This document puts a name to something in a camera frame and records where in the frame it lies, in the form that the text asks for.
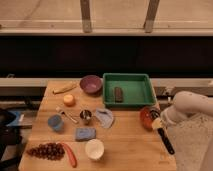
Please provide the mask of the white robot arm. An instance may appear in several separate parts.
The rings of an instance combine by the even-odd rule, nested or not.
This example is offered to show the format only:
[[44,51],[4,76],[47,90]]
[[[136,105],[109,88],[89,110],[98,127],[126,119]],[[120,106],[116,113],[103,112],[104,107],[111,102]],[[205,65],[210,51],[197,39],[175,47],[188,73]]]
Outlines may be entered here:
[[[152,122],[154,129],[174,126],[195,114],[205,114],[213,118],[213,98],[190,91],[175,94],[171,106],[164,109]],[[213,137],[209,142],[199,171],[213,171]]]

